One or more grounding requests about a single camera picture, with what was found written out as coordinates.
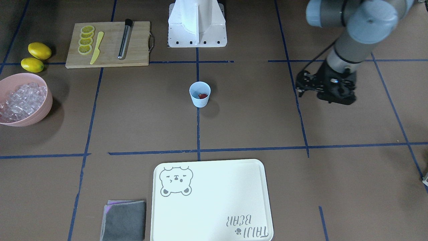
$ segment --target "metal handle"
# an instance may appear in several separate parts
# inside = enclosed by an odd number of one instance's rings
[[[128,36],[129,31],[131,30],[132,23],[132,20],[128,18],[125,20],[125,29],[123,30],[122,43],[120,44],[119,55],[117,56],[117,58],[120,60],[124,59],[125,57],[125,50],[128,44]]]
[[[153,44],[151,47],[150,47],[150,39],[153,39]],[[155,47],[155,37],[153,36],[152,32],[149,31],[149,54],[154,47]]]

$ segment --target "blue tape line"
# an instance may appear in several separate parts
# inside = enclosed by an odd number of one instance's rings
[[[309,149],[326,149],[326,148],[351,148],[351,147],[381,147],[381,146],[406,146],[407,143],[379,143],[379,144],[349,144],[349,145],[319,145],[308,146]]]
[[[204,60],[198,61],[199,63],[228,63],[228,60]]]
[[[172,151],[129,151],[129,152],[109,152],[111,156],[124,156],[124,155],[147,155],[147,154],[171,154],[171,153],[193,153],[198,150],[172,150]]]
[[[199,48],[196,48],[196,81],[199,81]]]
[[[101,68],[100,75],[98,78],[97,91],[95,93],[94,106],[92,107],[91,122],[89,124],[88,139],[86,141],[85,153],[88,153],[89,142],[91,141],[92,126],[94,124],[95,110],[97,108],[97,99],[98,99],[98,93],[100,91],[100,85],[101,85],[101,79],[103,77],[103,71],[104,71],[104,68]],[[68,232],[68,241],[71,241],[71,236],[73,235],[74,220],[76,219],[77,205],[79,203],[80,190],[82,187],[82,180],[83,180],[83,169],[85,168],[85,165],[86,165],[86,156],[83,157],[82,168],[80,169],[79,190],[77,192],[76,199],[74,201],[73,215],[71,217],[70,230]]]
[[[412,155],[413,162],[415,163],[416,168],[418,169],[419,175],[422,178],[423,175],[422,175],[421,169],[419,167],[418,162],[416,161],[415,154],[413,153],[412,147],[410,146],[409,139],[407,138],[406,132],[404,131],[403,124],[400,121],[400,117],[398,116],[398,112],[397,112],[397,110],[396,110],[396,108],[394,106],[394,103],[392,102],[392,98],[391,98],[391,96],[389,94],[388,88],[386,87],[386,84],[385,84],[385,81],[383,79],[382,73],[380,72],[379,66],[377,65],[377,60],[375,59],[375,56],[373,55],[373,53],[372,53],[372,59],[373,59],[374,65],[376,66],[376,69],[377,69],[377,72],[379,74],[380,80],[382,81],[382,84],[383,84],[383,87],[385,89],[386,95],[388,96],[389,102],[391,103],[392,109],[394,110],[395,117],[397,118],[398,124],[400,125],[401,132],[403,133],[404,139],[406,140],[407,146],[408,146],[408,148],[410,150],[410,154]]]
[[[199,81],[199,48],[196,48],[196,81]],[[198,161],[201,160],[201,141],[199,139],[200,137],[200,129],[199,129],[199,107],[196,108],[196,145],[198,150]]]
[[[196,61],[150,61],[150,63],[234,63],[233,60],[205,60],[205,61],[199,61],[197,59]]]
[[[21,158],[50,158],[50,157],[85,157],[89,153],[76,154],[46,154],[46,155],[21,155],[21,156],[0,156],[0,159],[21,159]]]
[[[103,77],[103,71],[104,71],[104,68],[101,68],[100,76],[98,78],[97,91],[95,93],[94,106],[92,107],[91,122],[89,123],[88,139],[86,141],[85,153],[88,153],[89,142],[91,141],[92,126],[94,124],[95,110],[97,108],[97,99],[98,99],[98,93],[100,92],[100,85],[101,85],[101,78]]]
[[[196,61],[150,61],[150,63],[196,63]]]
[[[73,215],[71,216],[70,229],[68,231],[68,239],[67,239],[68,241],[71,241],[71,236],[73,235],[74,221],[76,220],[77,205],[79,203],[80,190],[82,189],[83,169],[85,168],[85,165],[86,165],[86,156],[83,157],[82,167],[80,169],[79,189],[77,191],[76,199],[74,200]]]
[[[21,18],[19,19],[19,22],[18,22],[18,26],[16,26],[16,30],[15,30],[15,33],[13,34],[12,41],[10,42],[9,48],[7,49],[7,52],[6,52],[6,55],[4,56],[3,63],[1,64],[0,74],[3,71],[3,67],[6,63],[7,58],[9,57],[10,51],[11,51],[12,46],[13,46],[13,42],[15,41],[16,36],[18,35],[18,31],[21,27],[22,21],[24,20],[25,13],[27,12],[29,3],[30,3],[30,0],[27,0],[27,2],[25,3],[24,10],[22,11]]]
[[[312,60],[268,60],[269,63],[275,63],[275,62],[310,62]],[[315,60],[314,62],[323,62],[324,60]],[[378,60],[377,62],[424,62],[428,61],[428,59],[399,59],[399,60],[393,60],[393,59],[383,59]]]
[[[324,230],[325,241],[328,241],[327,227],[325,226],[325,220],[324,220],[324,214],[322,211],[322,207],[318,206],[318,209],[320,210],[320,216],[321,216],[322,228]]]
[[[196,128],[196,137],[197,137],[197,146],[198,146],[198,161],[200,161],[201,160],[201,141],[199,139],[200,138],[199,107],[197,107],[196,109],[197,109],[196,110],[196,115],[197,115],[197,122],[198,122],[198,125],[197,125],[197,128]]]
[[[291,70],[290,58],[288,56],[287,44],[285,42],[284,31],[282,30],[281,17],[279,16],[278,3],[276,2],[276,0],[275,0],[275,9],[276,9],[276,15],[278,16],[279,29],[281,30],[282,43],[284,44],[285,57],[287,58],[288,71],[290,72],[291,85],[293,87],[294,97],[296,99],[296,107],[297,107],[297,111],[299,112],[300,124],[302,126],[302,134],[303,134],[303,139],[305,141],[306,154],[309,157],[308,140],[306,138],[305,126],[303,125],[302,113],[300,112],[299,99],[297,97],[296,86],[294,84],[294,78],[293,78],[293,72]]]
[[[428,142],[411,142],[410,145],[428,145]]]
[[[110,22],[113,22],[113,19],[114,19],[114,12],[116,11],[116,3],[117,3],[117,0],[114,0],[113,12],[111,13]]]
[[[383,59],[383,60],[378,60],[376,59],[377,62],[424,62],[424,61],[428,61],[428,59],[400,59],[400,60],[392,60],[392,59]]]
[[[413,142],[412,145],[428,145],[428,142]],[[383,147],[383,146],[406,146],[407,143],[373,143],[373,144],[349,144],[349,145],[318,145],[308,146],[309,149],[328,149],[328,148],[359,148],[359,147]],[[273,151],[273,150],[301,150],[306,146],[285,146],[285,147],[255,147],[255,148],[214,148],[200,149],[200,152],[221,152],[221,151]],[[170,154],[170,153],[192,153],[194,150],[171,150],[171,151],[132,151],[132,152],[109,152],[112,156],[120,155],[146,155],[146,154]]]
[[[201,149],[201,152],[221,152],[221,151],[271,151],[271,150],[298,150],[306,149],[306,146],[290,147],[256,147],[256,148],[218,148],[218,149]]]
[[[53,62],[53,63],[45,63],[47,65],[63,65],[65,62]]]

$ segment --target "lemon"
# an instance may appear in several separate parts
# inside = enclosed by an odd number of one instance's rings
[[[88,46],[91,45],[94,42],[94,40],[92,38],[90,39],[80,39],[79,40],[79,45],[80,46]]]
[[[79,52],[79,54],[89,54],[92,51],[92,46],[88,45],[88,46],[79,46],[79,48],[77,49],[77,51]]]
[[[43,63],[36,58],[25,58],[21,60],[21,66],[30,72],[38,73],[45,67]]]
[[[92,33],[80,33],[80,38],[81,39],[90,39],[94,36],[94,32]]]
[[[44,43],[33,42],[28,45],[30,54],[40,60],[46,60],[52,55],[51,49]]]
[[[80,29],[81,33],[86,33],[86,34],[92,33],[94,31],[95,31],[95,27],[92,25],[84,26],[83,28]]]

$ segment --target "bear face illustration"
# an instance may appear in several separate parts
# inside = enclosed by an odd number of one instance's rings
[[[162,189],[160,193],[167,197],[171,193],[182,193],[184,196],[192,192],[190,181],[193,178],[193,172],[188,167],[173,167],[169,170],[164,169],[160,172],[160,180],[162,181]]]

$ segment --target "white tray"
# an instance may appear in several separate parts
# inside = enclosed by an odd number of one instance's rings
[[[151,241],[270,241],[265,168],[256,159],[162,163],[153,174]]]

